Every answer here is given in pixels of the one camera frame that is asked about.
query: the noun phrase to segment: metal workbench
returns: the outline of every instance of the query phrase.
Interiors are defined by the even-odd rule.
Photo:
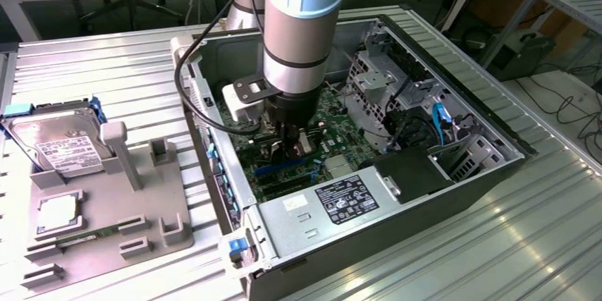
[[[495,39],[493,43],[487,46],[487,49],[483,52],[483,57],[480,58],[480,65],[485,68],[495,55],[497,54],[501,46],[508,38],[509,34],[517,29],[520,21],[531,10],[532,5],[537,0],[523,0],[520,7],[516,10],[512,18],[508,21],[497,39]],[[579,21],[583,25],[585,25],[589,30],[592,30],[596,34],[602,35],[602,0],[541,0],[544,1],[552,8],[560,10],[565,13],[572,19]],[[531,27],[539,29],[543,21],[547,16],[551,14],[551,11],[545,11],[545,14],[540,16],[540,18],[535,21]]]
[[[376,14],[399,23],[539,155],[467,211],[288,299],[600,299],[599,165],[545,129],[544,121],[413,12],[383,7],[344,11],[340,16]],[[186,33],[174,28],[26,43],[7,58],[13,102],[50,102],[93,92],[109,120],[125,121],[129,145],[162,136],[177,144],[196,239],[188,250],[34,300],[244,299],[238,282],[224,276],[214,212],[172,85],[168,40]],[[5,191],[0,197],[0,297],[7,300],[23,295],[15,273],[23,262],[15,252],[18,207],[28,189],[21,158],[6,142],[0,163],[0,191]]]

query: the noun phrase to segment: metal rack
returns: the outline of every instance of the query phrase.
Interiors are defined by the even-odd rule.
[[[483,56],[479,60],[480,65],[485,68],[495,55],[501,48],[508,35],[516,30],[520,20],[527,15],[531,6],[536,0],[524,0],[520,8],[517,9],[513,17],[509,19],[499,38],[487,47]],[[596,34],[602,34],[602,0],[541,0],[549,6],[552,6],[559,11],[564,12],[572,19],[577,20],[583,25],[585,25]],[[545,21],[547,15],[551,11],[547,11],[539,20],[533,23],[532,27],[537,28]]]

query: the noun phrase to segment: robotic arm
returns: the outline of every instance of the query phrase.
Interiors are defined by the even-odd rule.
[[[265,0],[262,69],[258,70],[262,74],[237,80],[224,89],[236,93],[226,96],[230,111],[240,107],[265,107],[281,140],[281,160],[300,157],[306,151],[300,144],[306,141],[306,124],[316,112],[340,2]]]

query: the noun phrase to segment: blue tab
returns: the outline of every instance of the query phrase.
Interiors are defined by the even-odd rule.
[[[248,250],[248,243],[245,238],[230,240],[229,242],[229,255],[240,254],[244,250]]]
[[[105,123],[106,117],[104,116],[102,107],[100,105],[98,98],[92,96],[92,98],[88,100],[88,103],[89,103],[90,107],[93,108],[93,110],[96,111],[97,120],[100,121],[100,123]]]
[[[212,158],[214,154],[217,154],[217,152],[214,151],[214,144],[210,143],[206,147],[206,157]]]
[[[10,118],[13,116],[28,116],[33,110],[32,104],[11,104],[3,109],[3,117]]]
[[[444,109],[444,106],[440,102],[435,103],[432,105],[432,123],[435,124],[435,129],[439,134],[439,143],[443,146],[444,145],[444,138],[443,138],[443,130],[440,129],[440,121],[445,120],[448,123],[451,122],[451,116],[447,112],[447,109]]]

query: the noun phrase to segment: power supply label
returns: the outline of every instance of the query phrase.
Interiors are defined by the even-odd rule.
[[[314,191],[329,220],[336,225],[379,207],[359,176],[340,180]]]
[[[100,155],[88,136],[41,142],[34,146],[58,173],[101,164]]]

